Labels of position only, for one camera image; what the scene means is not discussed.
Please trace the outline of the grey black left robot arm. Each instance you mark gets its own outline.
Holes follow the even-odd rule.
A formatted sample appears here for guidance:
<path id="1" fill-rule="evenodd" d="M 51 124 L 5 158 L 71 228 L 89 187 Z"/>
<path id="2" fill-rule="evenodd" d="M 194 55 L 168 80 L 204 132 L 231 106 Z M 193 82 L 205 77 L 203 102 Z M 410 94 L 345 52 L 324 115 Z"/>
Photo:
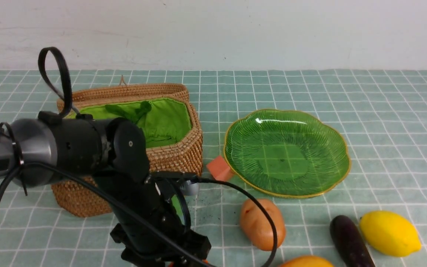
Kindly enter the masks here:
<path id="1" fill-rule="evenodd" d="M 77 182 L 109 203 L 118 223 L 110 233 L 122 259 L 137 267 L 207 267 L 211 244 L 191 229 L 183 196 L 194 173 L 150 171 L 143 131 L 124 118 L 37 119 L 0 123 L 0 202 L 7 186 Z"/>

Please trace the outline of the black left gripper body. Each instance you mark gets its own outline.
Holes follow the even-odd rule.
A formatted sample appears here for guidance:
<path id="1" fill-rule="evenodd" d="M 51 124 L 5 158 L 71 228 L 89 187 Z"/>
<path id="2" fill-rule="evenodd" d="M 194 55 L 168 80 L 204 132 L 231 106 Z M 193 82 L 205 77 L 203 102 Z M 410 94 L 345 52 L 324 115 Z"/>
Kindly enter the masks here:
<path id="1" fill-rule="evenodd" d="M 108 201 L 118 223 L 110 236 L 125 247 L 121 257 L 136 267 L 208 267 L 207 236 L 191 227 L 184 195 L 175 188 L 183 211 L 181 223 L 171 198 L 165 197 L 151 175 L 98 173 L 98 195 Z"/>

